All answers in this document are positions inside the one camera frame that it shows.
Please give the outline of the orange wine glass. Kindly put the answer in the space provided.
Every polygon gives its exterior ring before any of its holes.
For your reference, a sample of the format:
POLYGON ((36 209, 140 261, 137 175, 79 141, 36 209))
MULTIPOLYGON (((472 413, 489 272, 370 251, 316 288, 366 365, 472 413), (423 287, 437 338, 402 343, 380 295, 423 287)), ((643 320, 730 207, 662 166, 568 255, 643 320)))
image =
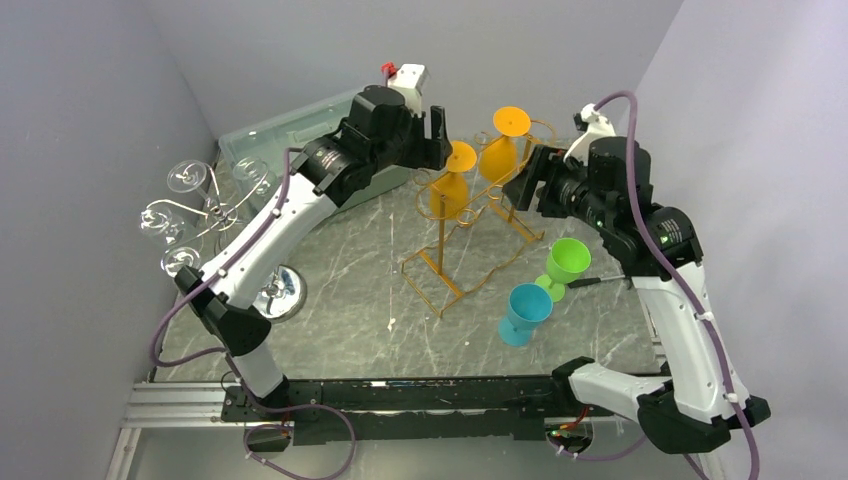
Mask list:
POLYGON ((468 203, 470 192, 464 175, 477 163, 477 153, 470 144, 452 141, 451 147, 452 153, 446 162, 446 173, 429 188, 431 213, 445 219, 455 219, 468 203))
POLYGON ((478 170, 492 184, 509 179, 517 165, 515 139, 526 135, 531 128, 531 119, 522 109, 504 106, 493 114, 493 125, 500 136, 481 151, 478 170))

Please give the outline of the orange wine glass front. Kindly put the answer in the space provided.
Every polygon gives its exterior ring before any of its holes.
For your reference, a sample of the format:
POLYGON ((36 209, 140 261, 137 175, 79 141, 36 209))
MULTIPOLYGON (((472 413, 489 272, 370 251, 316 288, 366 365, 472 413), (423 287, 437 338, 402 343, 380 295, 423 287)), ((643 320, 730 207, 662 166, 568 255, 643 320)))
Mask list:
POLYGON ((445 219, 455 219, 468 203, 470 192, 464 175, 477 163, 477 153, 470 144, 452 141, 451 147, 452 153, 446 162, 446 173, 429 188, 431 213, 445 219))

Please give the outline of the green wine glass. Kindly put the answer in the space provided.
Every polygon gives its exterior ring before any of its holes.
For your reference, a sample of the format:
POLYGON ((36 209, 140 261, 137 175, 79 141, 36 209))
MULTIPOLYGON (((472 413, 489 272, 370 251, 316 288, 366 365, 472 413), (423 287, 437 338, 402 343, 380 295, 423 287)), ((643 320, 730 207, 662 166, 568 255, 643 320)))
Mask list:
POLYGON ((580 240, 564 237, 556 240, 545 262, 545 272, 534 280, 554 303, 566 294, 567 285, 578 280, 591 265, 589 248, 580 240))

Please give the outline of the blue wine glass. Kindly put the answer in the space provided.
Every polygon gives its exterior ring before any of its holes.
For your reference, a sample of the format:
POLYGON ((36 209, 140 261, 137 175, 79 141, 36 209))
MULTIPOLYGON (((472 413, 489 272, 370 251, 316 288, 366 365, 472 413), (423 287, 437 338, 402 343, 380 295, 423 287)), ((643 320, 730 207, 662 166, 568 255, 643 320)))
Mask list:
POLYGON ((526 345, 535 330, 551 315, 554 304, 544 288, 524 283, 511 290, 506 311, 498 324, 501 340, 512 347, 526 345))

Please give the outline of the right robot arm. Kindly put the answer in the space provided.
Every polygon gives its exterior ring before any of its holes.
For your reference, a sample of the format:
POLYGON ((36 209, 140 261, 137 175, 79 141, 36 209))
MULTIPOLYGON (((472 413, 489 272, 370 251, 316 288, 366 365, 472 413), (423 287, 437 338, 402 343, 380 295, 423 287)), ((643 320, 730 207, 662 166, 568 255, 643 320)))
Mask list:
POLYGON ((734 430, 768 419, 770 407, 714 346, 718 330, 708 318, 703 251, 691 220, 653 200, 650 155, 637 149, 627 162, 626 145, 621 136, 594 140, 585 161, 536 145, 503 191, 520 211, 574 218, 599 233, 660 339, 669 376, 638 377, 580 357, 553 371, 551 401, 564 415, 593 405, 634 421, 667 454, 711 452, 734 430))

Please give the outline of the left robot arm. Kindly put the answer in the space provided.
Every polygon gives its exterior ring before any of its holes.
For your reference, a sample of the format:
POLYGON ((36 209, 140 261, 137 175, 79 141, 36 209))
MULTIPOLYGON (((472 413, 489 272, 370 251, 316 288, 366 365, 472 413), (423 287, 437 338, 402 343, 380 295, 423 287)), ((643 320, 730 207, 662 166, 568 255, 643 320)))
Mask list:
POLYGON ((444 107, 423 111, 396 88, 367 86, 337 127, 284 154, 279 188, 235 240, 202 267, 179 270, 177 287, 223 345, 258 417, 275 419, 289 404, 289 380, 268 345, 272 324, 253 304, 260 288, 377 173, 391 166, 438 171, 451 153, 444 107))

